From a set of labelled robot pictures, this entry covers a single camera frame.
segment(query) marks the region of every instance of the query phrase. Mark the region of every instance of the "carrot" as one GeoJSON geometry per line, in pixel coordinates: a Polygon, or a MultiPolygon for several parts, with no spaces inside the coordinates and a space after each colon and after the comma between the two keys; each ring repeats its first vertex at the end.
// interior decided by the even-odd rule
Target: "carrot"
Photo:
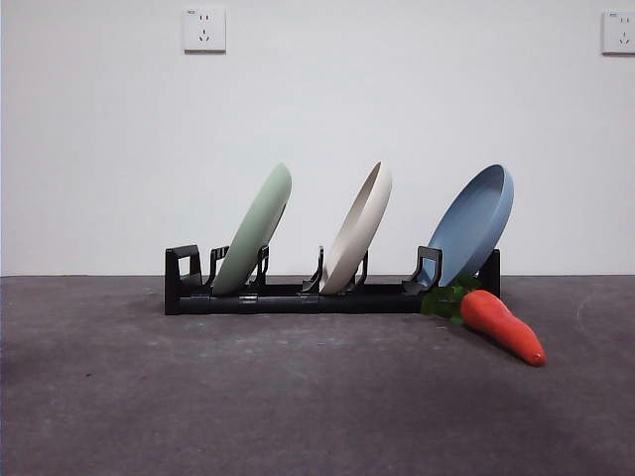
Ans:
{"type": "Polygon", "coordinates": [[[484,290],[466,294],[460,302],[460,315],[465,324],[489,335],[528,364],[545,365],[545,351],[534,331],[495,295],[484,290]]]}

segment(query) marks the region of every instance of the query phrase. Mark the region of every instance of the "black dish rack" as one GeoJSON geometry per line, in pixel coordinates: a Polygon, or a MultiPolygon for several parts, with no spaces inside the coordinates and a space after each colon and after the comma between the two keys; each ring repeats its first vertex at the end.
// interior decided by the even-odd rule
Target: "black dish rack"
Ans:
{"type": "MultiPolygon", "coordinates": [[[[439,284],[443,262],[441,250],[420,246],[417,250],[417,268],[408,280],[399,284],[369,284],[368,252],[361,262],[361,275],[356,273],[344,291],[334,296],[318,292],[322,276],[323,247],[319,247],[317,270],[301,284],[269,284],[269,247],[258,253],[255,278],[236,294],[215,297],[211,295],[216,276],[216,264],[223,259],[228,246],[214,248],[209,255],[209,277],[203,282],[200,255],[196,245],[166,250],[165,313],[166,314],[257,314],[257,313],[413,313],[419,312],[426,292],[439,284]],[[190,271],[181,275],[179,260],[190,259],[190,271]],[[435,275],[428,286],[417,282],[425,260],[435,263],[435,275]]],[[[500,297],[500,252],[494,250],[478,272],[482,287],[500,297]]]]}

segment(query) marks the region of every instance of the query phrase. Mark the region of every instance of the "electrical outlet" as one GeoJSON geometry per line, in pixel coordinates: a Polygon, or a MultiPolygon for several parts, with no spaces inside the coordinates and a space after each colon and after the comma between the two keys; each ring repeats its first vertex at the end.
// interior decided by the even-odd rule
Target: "electrical outlet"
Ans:
{"type": "Polygon", "coordinates": [[[225,9],[211,7],[185,10],[183,43],[186,53],[225,52],[225,9]]]}
{"type": "Polygon", "coordinates": [[[604,12],[602,53],[635,55],[635,12],[604,12]]]}

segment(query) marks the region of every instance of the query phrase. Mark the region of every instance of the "cream plate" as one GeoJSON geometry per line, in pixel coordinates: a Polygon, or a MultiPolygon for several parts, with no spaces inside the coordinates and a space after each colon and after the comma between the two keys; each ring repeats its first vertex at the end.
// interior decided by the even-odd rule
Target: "cream plate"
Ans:
{"type": "Polygon", "coordinates": [[[321,294],[335,295],[348,284],[375,236],[391,190],[390,171],[380,162],[357,194],[326,255],[319,283],[321,294]]]}

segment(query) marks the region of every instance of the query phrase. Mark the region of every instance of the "blue plate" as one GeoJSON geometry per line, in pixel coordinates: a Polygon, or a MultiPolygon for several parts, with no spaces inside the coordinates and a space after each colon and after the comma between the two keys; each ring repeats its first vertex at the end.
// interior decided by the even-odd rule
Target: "blue plate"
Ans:
{"type": "MultiPolygon", "coordinates": [[[[490,166],[467,184],[428,245],[444,252],[439,286],[478,272],[503,234],[513,201],[514,183],[503,166],[490,166]]],[[[426,260],[419,283],[427,286],[434,273],[435,264],[426,260]]]]}

